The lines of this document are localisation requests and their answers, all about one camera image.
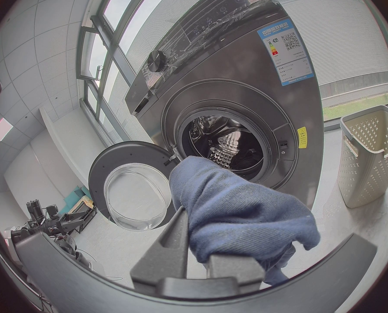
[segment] washing machine door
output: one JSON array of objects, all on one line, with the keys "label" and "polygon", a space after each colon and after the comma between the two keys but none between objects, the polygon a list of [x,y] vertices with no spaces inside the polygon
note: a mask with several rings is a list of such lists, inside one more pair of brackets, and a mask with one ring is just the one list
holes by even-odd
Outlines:
[{"label": "washing machine door", "polygon": [[98,210],[130,231],[146,231],[175,214],[169,175],[176,156],[147,142],[129,141],[105,149],[94,160],[89,188]]}]

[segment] basket handle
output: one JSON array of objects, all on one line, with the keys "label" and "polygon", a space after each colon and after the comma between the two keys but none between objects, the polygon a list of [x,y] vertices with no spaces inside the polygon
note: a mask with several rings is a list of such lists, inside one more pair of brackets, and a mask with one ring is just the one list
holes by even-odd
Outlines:
[{"label": "basket handle", "polygon": [[344,142],[345,142],[345,145],[349,148],[349,150],[353,153],[353,155],[355,156],[355,158],[358,157],[359,155],[359,152],[358,152],[358,149],[353,146],[350,142],[349,142],[349,139],[344,137]]}]

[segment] gray floor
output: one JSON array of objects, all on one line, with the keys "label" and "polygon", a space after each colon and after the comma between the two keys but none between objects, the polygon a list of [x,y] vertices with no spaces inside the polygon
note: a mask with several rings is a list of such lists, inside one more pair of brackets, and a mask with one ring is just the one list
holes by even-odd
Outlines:
[{"label": "gray floor", "polygon": [[[378,200],[355,209],[345,206],[336,179],[339,171],[342,132],[325,134],[322,175],[312,212],[321,234],[317,247],[306,251],[294,243],[296,253],[283,269],[288,277],[295,276],[330,253],[345,237],[355,232],[378,246],[378,252],[368,272],[355,291],[337,310],[347,312],[373,284],[388,262],[388,190]],[[152,244],[162,229],[128,232],[106,220],[101,214],[78,235],[78,248],[90,253],[104,266],[107,276],[121,277],[117,281],[133,287],[129,270]],[[204,267],[192,254],[188,258],[188,277],[205,278]]]}]

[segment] blue cloth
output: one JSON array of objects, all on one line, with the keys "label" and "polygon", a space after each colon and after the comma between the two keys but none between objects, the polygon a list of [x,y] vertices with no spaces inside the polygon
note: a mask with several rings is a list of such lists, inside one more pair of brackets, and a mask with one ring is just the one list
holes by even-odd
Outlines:
[{"label": "blue cloth", "polygon": [[265,283],[288,279],[281,271],[295,253],[320,241],[311,211],[297,198],[248,182],[211,160],[189,156],[169,178],[177,210],[188,212],[190,248],[197,261],[212,253],[254,257],[266,271]]}]

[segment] energy label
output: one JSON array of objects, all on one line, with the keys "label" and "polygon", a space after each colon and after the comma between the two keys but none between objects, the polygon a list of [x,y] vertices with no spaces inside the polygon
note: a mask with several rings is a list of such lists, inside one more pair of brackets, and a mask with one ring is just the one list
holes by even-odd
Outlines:
[{"label": "energy label", "polygon": [[304,46],[290,19],[259,29],[283,86],[314,76]]}]

